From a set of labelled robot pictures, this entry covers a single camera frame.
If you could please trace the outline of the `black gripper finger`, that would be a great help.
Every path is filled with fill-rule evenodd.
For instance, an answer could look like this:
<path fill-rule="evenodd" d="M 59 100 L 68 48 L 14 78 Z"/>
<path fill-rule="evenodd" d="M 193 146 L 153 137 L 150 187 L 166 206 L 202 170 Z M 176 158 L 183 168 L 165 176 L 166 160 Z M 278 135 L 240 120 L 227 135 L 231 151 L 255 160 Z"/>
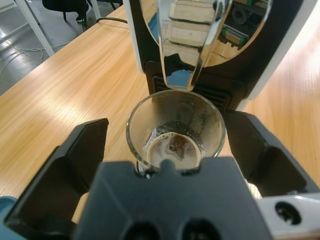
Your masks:
<path fill-rule="evenodd" d="M 242 175 L 263 197 L 319 193 L 312 178 L 256 116 L 226 110 L 223 120 Z"/>
<path fill-rule="evenodd" d="M 69 240 L 80 198 L 104 158 L 109 121 L 77 125 L 32 178 L 3 224 L 27 240 Z"/>

